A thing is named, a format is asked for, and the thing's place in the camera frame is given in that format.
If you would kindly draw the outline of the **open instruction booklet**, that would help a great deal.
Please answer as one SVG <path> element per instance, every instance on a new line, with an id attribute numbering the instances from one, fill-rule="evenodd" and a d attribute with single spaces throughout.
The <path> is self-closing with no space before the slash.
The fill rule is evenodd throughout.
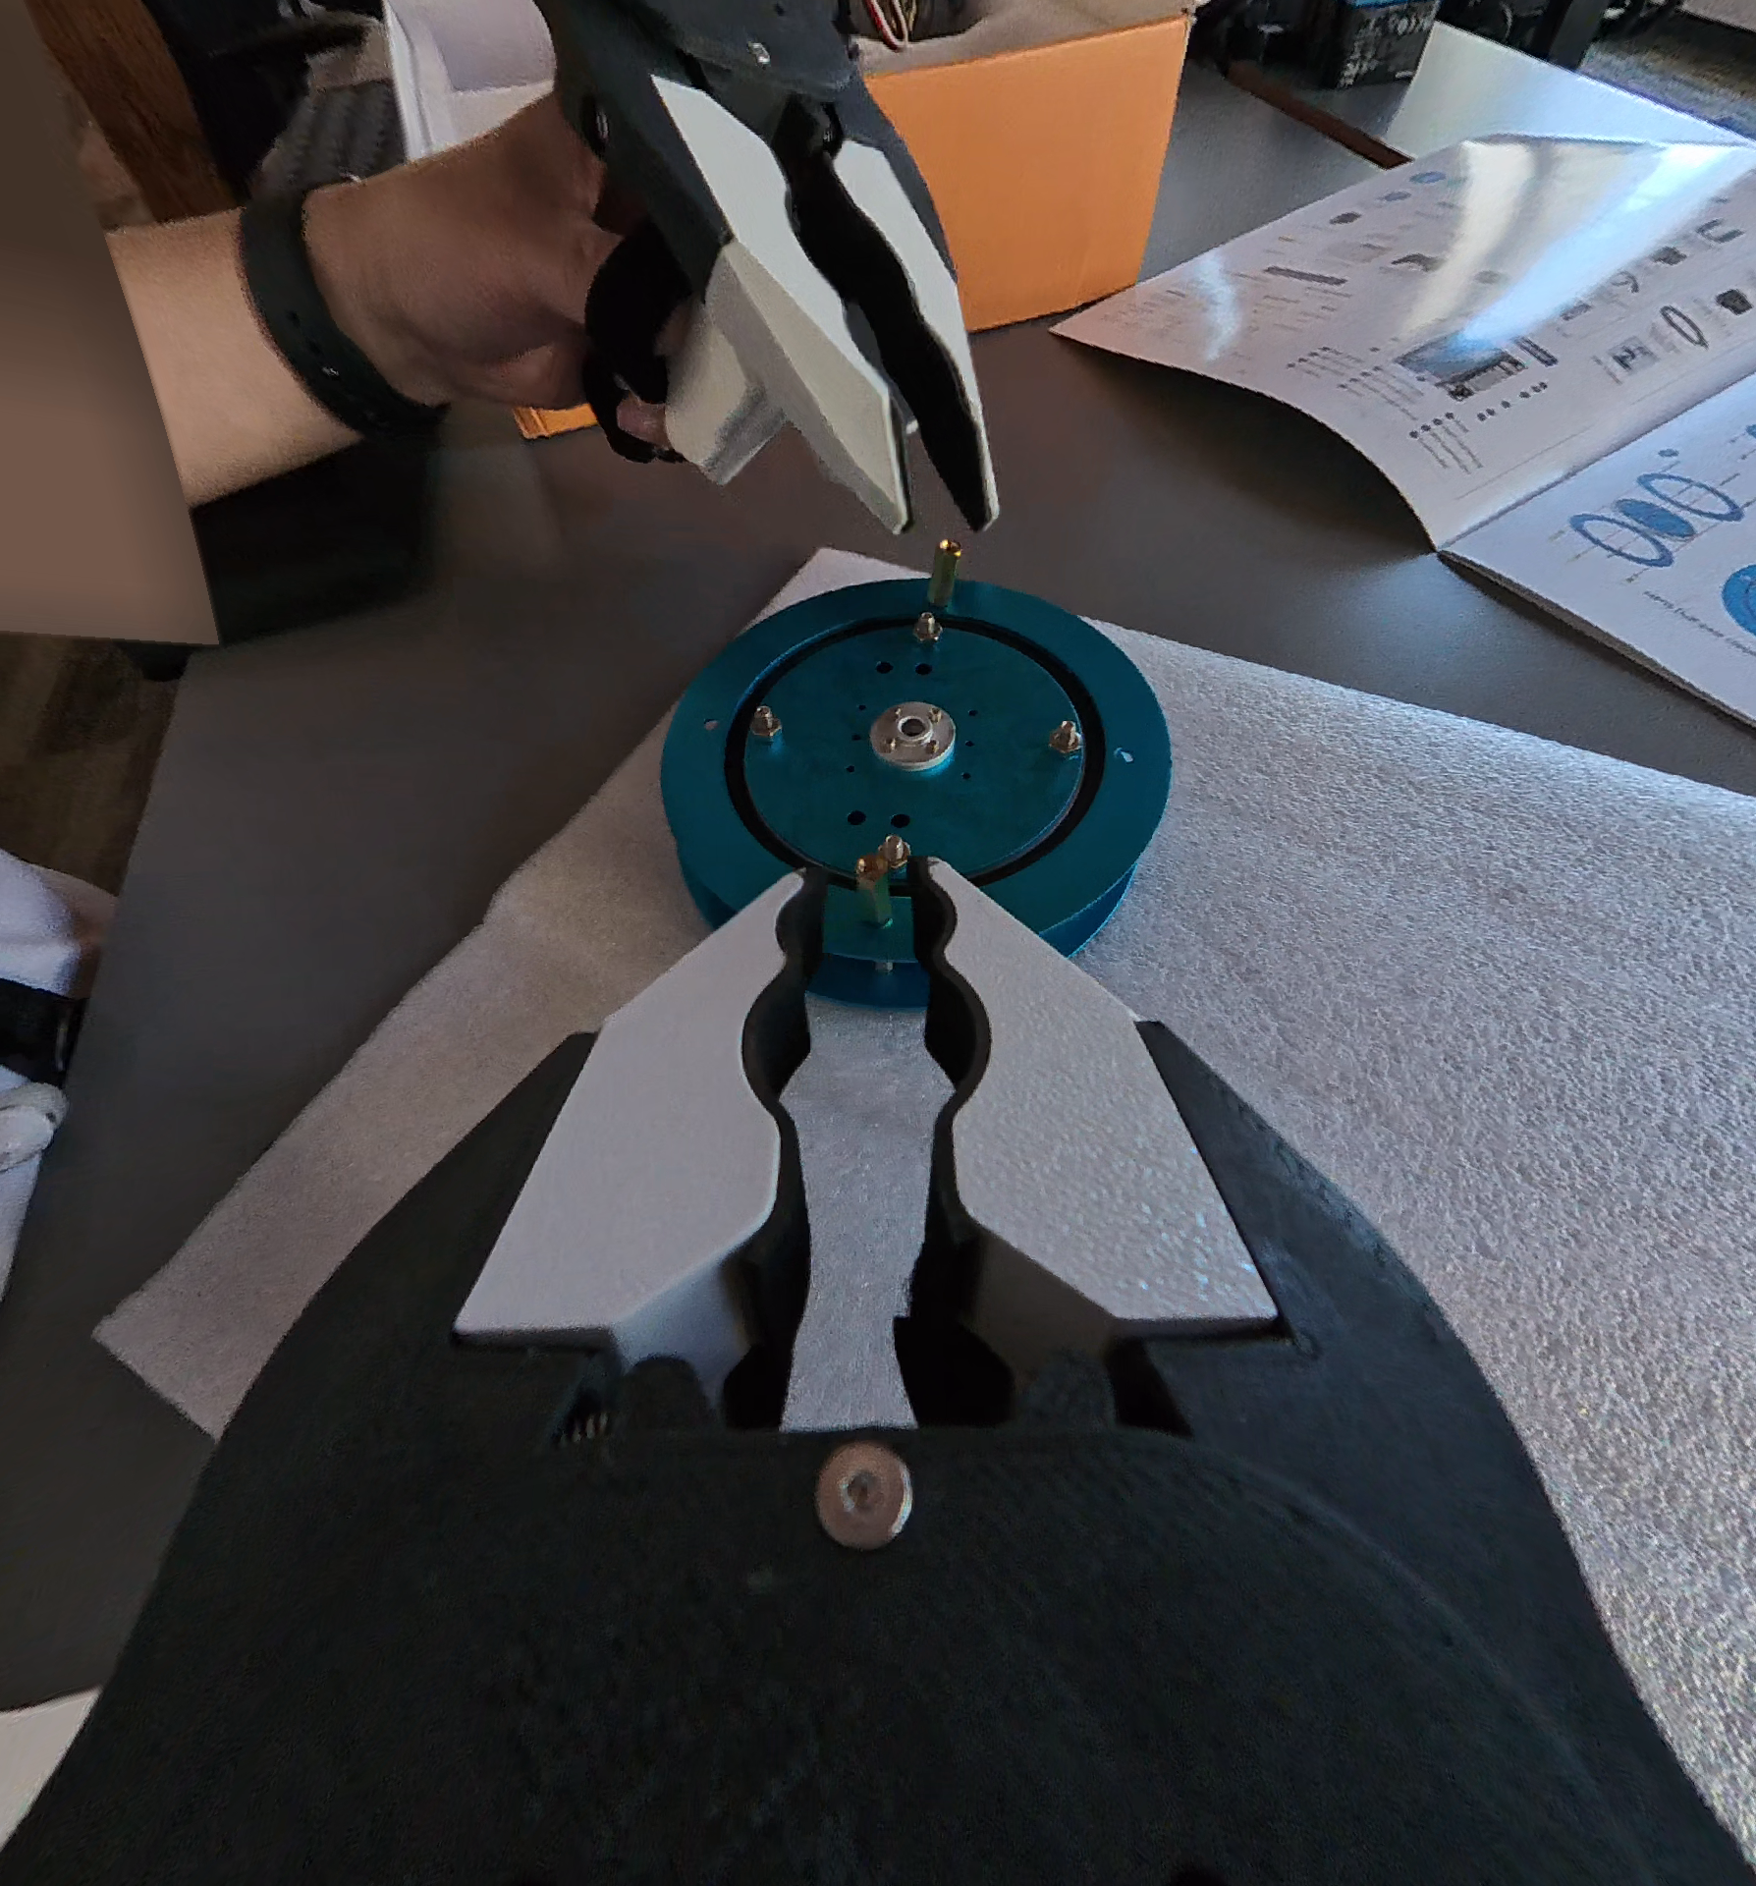
<path id="1" fill-rule="evenodd" d="M 1312 416 L 1443 560 L 1756 728 L 1756 146 L 1469 139 L 1055 333 Z"/>

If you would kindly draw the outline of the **white foam sheet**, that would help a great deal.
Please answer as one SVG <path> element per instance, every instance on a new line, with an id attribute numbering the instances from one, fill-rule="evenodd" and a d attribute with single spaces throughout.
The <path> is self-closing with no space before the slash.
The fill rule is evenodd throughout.
<path id="1" fill-rule="evenodd" d="M 1112 629 L 1169 811 L 1079 952 L 1408 1261 L 1756 1864 L 1756 801 Z M 96 1337 L 216 1435 L 382 1207 L 698 944 L 667 716 Z M 789 1427 L 908 1423 L 921 1021 L 815 1005 Z"/>

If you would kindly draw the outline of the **black wristband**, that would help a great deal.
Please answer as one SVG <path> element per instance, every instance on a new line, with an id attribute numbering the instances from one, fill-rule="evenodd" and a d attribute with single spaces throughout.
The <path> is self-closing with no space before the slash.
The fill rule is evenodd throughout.
<path id="1" fill-rule="evenodd" d="M 398 393 L 328 313 L 306 252 L 306 203 L 306 193 L 260 196 L 238 215 L 237 246 L 256 317 L 314 405 L 356 436 L 434 432 L 446 408 Z"/>

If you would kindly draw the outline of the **person's left hand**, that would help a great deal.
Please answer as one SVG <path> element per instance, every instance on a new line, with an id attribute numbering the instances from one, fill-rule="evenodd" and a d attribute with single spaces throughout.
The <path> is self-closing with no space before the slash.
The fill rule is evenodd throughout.
<path id="1" fill-rule="evenodd" d="M 621 237 L 553 94 L 462 146 L 320 188 L 305 244 L 325 310 L 419 405 L 583 401 L 587 292 Z"/>

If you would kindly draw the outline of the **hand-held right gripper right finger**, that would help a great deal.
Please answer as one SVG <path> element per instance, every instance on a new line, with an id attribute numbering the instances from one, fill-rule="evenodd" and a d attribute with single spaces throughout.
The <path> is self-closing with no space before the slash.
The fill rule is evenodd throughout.
<path id="1" fill-rule="evenodd" d="M 1274 1332 L 1134 1012 L 948 861 L 911 861 L 908 889 L 922 1037 L 952 1083 L 896 1321 L 914 1420 L 997 1424 L 1058 1353 Z"/>

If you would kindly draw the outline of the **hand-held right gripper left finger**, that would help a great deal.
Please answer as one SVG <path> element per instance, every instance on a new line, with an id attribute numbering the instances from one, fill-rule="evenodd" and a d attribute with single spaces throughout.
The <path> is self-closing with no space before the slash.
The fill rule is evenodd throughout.
<path id="1" fill-rule="evenodd" d="M 778 1093 L 812 1039 L 822 872 L 778 877 L 607 1014 L 454 1332 L 678 1358 L 731 1420 L 776 1420 L 812 1282 Z"/>

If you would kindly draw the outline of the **blue metal turntable assembly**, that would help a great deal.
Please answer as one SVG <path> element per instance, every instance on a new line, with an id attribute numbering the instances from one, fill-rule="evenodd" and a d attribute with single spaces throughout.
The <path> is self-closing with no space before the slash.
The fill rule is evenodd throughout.
<path id="1" fill-rule="evenodd" d="M 936 857 L 1075 956 L 1122 904 L 1169 799 L 1161 705 L 1098 626 L 957 581 L 921 629 L 925 577 L 794 599 L 694 675 L 662 747 L 662 808 L 712 925 L 782 875 L 828 877 L 812 990 L 921 1010 L 903 872 L 877 922 L 857 865 L 884 842 Z"/>

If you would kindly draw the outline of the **orange cardboard box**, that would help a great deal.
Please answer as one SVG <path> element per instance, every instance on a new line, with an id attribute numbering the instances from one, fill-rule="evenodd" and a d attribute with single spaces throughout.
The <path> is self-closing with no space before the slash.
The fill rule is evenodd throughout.
<path id="1" fill-rule="evenodd" d="M 1195 3 L 789 3 L 834 35 L 929 184 L 971 333 L 1128 288 Z"/>

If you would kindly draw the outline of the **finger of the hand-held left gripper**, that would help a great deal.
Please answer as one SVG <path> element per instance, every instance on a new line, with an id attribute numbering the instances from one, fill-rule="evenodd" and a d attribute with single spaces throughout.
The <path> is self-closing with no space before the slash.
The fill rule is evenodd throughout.
<path id="1" fill-rule="evenodd" d="M 704 310 L 670 367 L 670 447 L 731 482 L 789 424 L 834 480 L 903 533 L 908 485 L 889 386 L 800 250 L 773 151 L 704 89 L 655 86 L 724 223 Z"/>
<path id="2" fill-rule="evenodd" d="M 789 101 L 797 244 L 860 313 L 889 389 L 971 530 L 998 518 L 952 257 L 929 184 L 873 101 Z"/>

